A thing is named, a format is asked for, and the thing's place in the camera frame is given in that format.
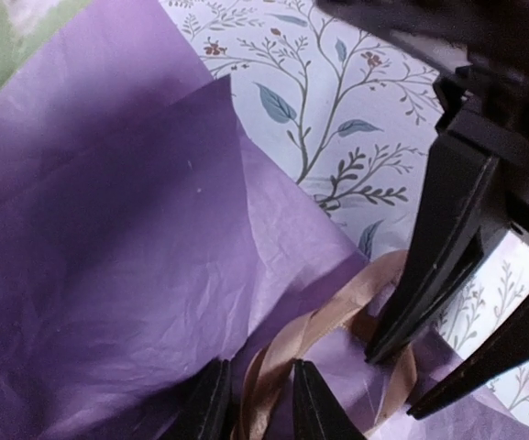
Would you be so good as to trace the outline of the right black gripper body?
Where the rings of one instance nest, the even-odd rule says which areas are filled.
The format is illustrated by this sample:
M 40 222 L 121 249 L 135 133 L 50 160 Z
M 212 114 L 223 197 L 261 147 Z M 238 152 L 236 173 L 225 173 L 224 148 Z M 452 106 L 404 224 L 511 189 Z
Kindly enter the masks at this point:
M 529 238 L 529 1 L 322 1 L 319 7 L 436 69 L 444 113 L 435 140 L 457 138 L 499 159 L 502 237 L 515 228 Z

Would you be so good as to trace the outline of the purple pink wrapping paper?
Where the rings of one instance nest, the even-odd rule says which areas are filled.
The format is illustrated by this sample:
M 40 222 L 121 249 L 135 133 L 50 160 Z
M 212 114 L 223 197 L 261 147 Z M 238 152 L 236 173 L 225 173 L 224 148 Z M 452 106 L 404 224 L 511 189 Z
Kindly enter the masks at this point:
M 222 439 L 295 439 L 312 361 L 369 439 L 529 439 L 482 340 L 366 360 L 412 241 L 435 70 L 311 1 L 87 1 L 0 89 L 0 439 L 170 439 L 214 359 Z

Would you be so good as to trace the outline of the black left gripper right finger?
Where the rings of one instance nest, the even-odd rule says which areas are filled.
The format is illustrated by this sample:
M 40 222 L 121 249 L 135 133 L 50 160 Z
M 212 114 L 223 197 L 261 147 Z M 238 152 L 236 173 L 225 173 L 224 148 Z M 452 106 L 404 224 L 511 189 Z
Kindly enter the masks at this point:
M 292 423 L 298 440 L 365 440 L 309 360 L 294 363 Z

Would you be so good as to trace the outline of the green white flower sprig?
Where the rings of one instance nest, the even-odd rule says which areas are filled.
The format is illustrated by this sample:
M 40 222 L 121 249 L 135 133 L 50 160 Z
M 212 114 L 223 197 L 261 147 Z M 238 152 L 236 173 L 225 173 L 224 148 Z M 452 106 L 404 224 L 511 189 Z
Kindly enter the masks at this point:
M 78 12 L 83 0 L 0 0 L 0 89 Z

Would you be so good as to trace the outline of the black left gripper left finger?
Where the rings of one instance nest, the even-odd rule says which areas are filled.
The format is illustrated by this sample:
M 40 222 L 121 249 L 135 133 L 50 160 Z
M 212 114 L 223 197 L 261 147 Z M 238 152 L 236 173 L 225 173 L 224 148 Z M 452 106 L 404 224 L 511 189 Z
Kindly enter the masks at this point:
M 214 359 L 204 368 L 189 401 L 171 424 L 170 439 L 220 439 L 230 398 L 230 361 Z

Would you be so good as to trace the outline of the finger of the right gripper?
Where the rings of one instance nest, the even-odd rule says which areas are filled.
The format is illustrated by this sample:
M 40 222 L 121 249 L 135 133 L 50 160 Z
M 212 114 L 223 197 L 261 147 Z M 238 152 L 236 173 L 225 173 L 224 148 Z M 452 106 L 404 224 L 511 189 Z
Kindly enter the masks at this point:
M 527 361 L 529 294 L 469 358 L 422 396 L 407 414 L 422 420 Z
M 502 238 L 499 159 L 453 137 L 432 145 L 400 282 L 382 309 L 366 360 L 379 363 L 415 339 Z

